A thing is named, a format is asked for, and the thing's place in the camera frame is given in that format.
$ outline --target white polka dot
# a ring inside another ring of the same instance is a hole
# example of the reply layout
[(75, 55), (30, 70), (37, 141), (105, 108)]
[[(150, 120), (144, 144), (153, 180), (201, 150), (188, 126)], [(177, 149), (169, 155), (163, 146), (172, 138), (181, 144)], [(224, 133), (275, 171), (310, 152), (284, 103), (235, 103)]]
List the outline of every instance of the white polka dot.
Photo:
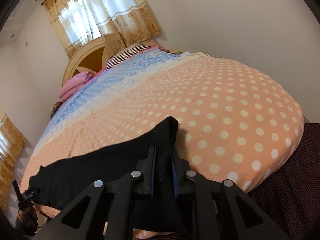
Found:
[(218, 104), (217, 104), (217, 103), (211, 103), (210, 106), (211, 106), (212, 108), (216, 108), (216, 107), (218, 106)]
[(263, 145), (261, 143), (256, 143), (254, 145), (254, 149), (257, 151), (257, 152), (262, 152), (263, 151)]
[(243, 137), (238, 137), (237, 143), (238, 143), (238, 145), (243, 146), (243, 145), (246, 145), (247, 141)]
[(227, 112), (231, 112), (233, 110), (233, 108), (231, 106), (226, 106), (224, 108)]
[(285, 144), (286, 144), (288, 147), (290, 147), (290, 145), (291, 145), (291, 140), (290, 140), (290, 138), (286, 138), (286, 139), (285, 139)]
[(276, 133), (272, 133), (271, 138), (276, 142), (279, 140), (279, 135), (277, 135)]
[(190, 126), (190, 127), (195, 127), (196, 126), (196, 122), (195, 121), (190, 121), (189, 123), (188, 123), (188, 125)]
[(264, 130), (263, 130), (262, 128), (258, 127), (258, 128), (256, 129), (256, 134), (262, 136), (262, 135), (264, 135)]
[(231, 179), (233, 182), (236, 182), (238, 180), (238, 173), (235, 171), (232, 171), (228, 174), (228, 179)]
[(240, 127), (241, 130), (247, 130), (248, 125), (247, 125), (245, 122), (241, 122), (241, 123), (239, 124), (239, 127)]
[(200, 165), (201, 162), (202, 162), (202, 159), (201, 159), (200, 156), (194, 156), (194, 157), (192, 158), (192, 163), (193, 163), (194, 165)]
[(233, 155), (233, 161), (235, 163), (241, 163), (243, 161), (243, 155), (240, 153), (236, 153), (235, 155)]
[(257, 114), (256, 115), (256, 120), (259, 121), (259, 122), (262, 122), (263, 121), (263, 117), (260, 114)]
[(278, 156), (279, 156), (278, 150), (277, 150), (277, 149), (273, 149), (273, 150), (271, 151), (271, 156), (272, 156), (273, 159), (278, 158)]
[(254, 171), (258, 171), (261, 168), (261, 163), (259, 161), (253, 161), (251, 167)]
[(285, 131), (289, 131), (289, 130), (290, 130), (290, 127), (289, 127), (289, 125), (284, 124), (284, 125), (283, 125), (283, 129), (284, 129)]
[(277, 121), (274, 120), (274, 119), (271, 119), (270, 123), (271, 123), (272, 126), (277, 126)]
[(218, 164), (214, 163), (209, 165), (209, 171), (211, 173), (216, 174), (219, 172), (219, 170), (220, 170), (220, 166)]
[(185, 140), (186, 142), (190, 141), (190, 140), (191, 140), (191, 135), (188, 134), (188, 133), (186, 133), (186, 134), (184, 135), (184, 140)]
[(244, 117), (247, 117), (249, 115), (248, 111), (247, 110), (241, 110), (240, 111), (240, 114)]
[(227, 139), (229, 137), (229, 133), (227, 131), (221, 131), (219, 136), (221, 139)]
[(204, 149), (208, 146), (208, 143), (206, 140), (200, 140), (198, 141), (198, 147), (201, 148), (201, 149)]
[(246, 192), (248, 190), (248, 188), (250, 187), (251, 185), (251, 181), (246, 181), (244, 184), (243, 184), (243, 191)]
[(216, 155), (219, 155), (219, 156), (224, 155), (226, 152), (226, 150), (221, 146), (218, 146), (214, 151), (215, 151)]
[(193, 113), (193, 115), (199, 115), (200, 111), (199, 110), (194, 110), (192, 113)]
[(222, 119), (222, 121), (225, 123), (225, 124), (231, 124), (231, 119), (229, 117), (224, 117)]
[(263, 175), (263, 178), (267, 178), (269, 176), (269, 174), (271, 173), (271, 169), (267, 169), (266, 172)]

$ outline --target white wall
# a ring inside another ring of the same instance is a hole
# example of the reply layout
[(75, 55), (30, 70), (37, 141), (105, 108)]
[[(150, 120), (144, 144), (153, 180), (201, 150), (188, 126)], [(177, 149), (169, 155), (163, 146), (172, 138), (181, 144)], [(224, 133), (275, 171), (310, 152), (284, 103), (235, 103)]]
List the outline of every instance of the white wall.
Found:
[(146, 0), (167, 48), (208, 53), (277, 80), (320, 122), (320, 25), (303, 0)]
[[(0, 105), (28, 140), (14, 167), (14, 179), (18, 184), (21, 183), (33, 149), (49, 122), (51, 112), (30, 86), (22, 68), (23, 62), (14, 44), (0, 48)], [(11, 186), (6, 211), (11, 223), (18, 211), (15, 200)]]
[(26, 75), (46, 106), (58, 101), (68, 57), (54, 32), (45, 8), (39, 5), (25, 22), (16, 44)]

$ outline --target pillow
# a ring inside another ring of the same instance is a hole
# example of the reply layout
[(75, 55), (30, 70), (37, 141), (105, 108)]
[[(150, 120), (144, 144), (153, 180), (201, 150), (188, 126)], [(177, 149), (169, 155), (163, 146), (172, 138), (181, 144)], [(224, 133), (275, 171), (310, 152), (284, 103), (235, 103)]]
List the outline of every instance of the pillow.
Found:
[(73, 89), (79, 85), (85, 84), (86, 82), (88, 82), (92, 78), (93, 78), (93, 74), (90, 73), (89, 71), (84, 71), (84, 72), (78, 73), (77, 75), (74, 75), (61, 88), (61, 90), (59, 92), (59, 98), (63, 97), (71, 89)]
[(106, 66), (106, 69), (110, 69), (110, 68), (120, 64), (121, 62), (125, 61), (126, 59), (131, 58), (135, 54), (137, 54), (140, 51), (143, 51), (145, 49), (150, 49), (150, 46), (144, 45), (142, 43), (136, 43), (136, 44), (133, 44), (133, 45), (121, 50), (120, 52), (115, 54), (111, 59), (109, 59), (107, 66)]
[(81, 89), (83, 86), (84, 86), (84, 84), (81, 84), (81, 85), (78, 85), (78, 86), (70, 89), (67, 93), (65, 93), (62, 97), (60, 97), (59, 102), (64, 103), (70, 97), (72, 97), (75, 92), (77, 92), (79, 89)]

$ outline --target wooden headboard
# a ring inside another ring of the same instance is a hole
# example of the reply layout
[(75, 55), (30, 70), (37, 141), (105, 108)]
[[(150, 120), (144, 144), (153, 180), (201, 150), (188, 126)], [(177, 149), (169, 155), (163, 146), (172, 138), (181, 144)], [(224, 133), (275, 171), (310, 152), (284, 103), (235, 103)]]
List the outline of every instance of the wooden headboard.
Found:
[[(143, 41), (145, 45), (158, 45), (153, 40)], [(90, 70), (93, 73), (99, 72), (107, 65), (109, 57), (106, 56), (105, 46), (102, 37), (88, 42), (81, 47), (70, 59), (62, 80), (62, 86), (79, 72)]]

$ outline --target beige patterned curtain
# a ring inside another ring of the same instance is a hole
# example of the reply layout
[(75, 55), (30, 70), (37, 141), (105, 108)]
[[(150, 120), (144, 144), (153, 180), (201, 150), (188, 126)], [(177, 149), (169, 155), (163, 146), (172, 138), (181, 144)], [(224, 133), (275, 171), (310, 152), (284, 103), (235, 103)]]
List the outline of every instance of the beige patterned curtain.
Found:
[(46, 0), (44, 4), (69, 59), (100, 36), (112, 57), (161, 33), (144, 0)]
[(27, 139), (0, 107), (0, 207), (6, 209), (14, 165)]

